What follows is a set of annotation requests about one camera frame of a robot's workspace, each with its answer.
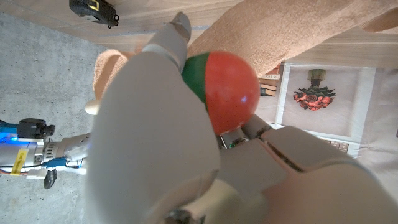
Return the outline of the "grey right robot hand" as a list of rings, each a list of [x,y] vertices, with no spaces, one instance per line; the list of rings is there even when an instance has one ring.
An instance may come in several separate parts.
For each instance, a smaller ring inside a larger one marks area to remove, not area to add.
[[[1,133],[1,174],[44,179],[53,171],[85,175],[90,133],[63,138],[23,139]]]

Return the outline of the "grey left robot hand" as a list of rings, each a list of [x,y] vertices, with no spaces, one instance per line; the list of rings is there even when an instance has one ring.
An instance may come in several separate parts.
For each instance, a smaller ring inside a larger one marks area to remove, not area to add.
[[[191,36],[178,13],[101,99],[90,137],[92,223],[396,223],[397,202],[361,164],[295,127],[255,117],[220,149],[182,78]]]

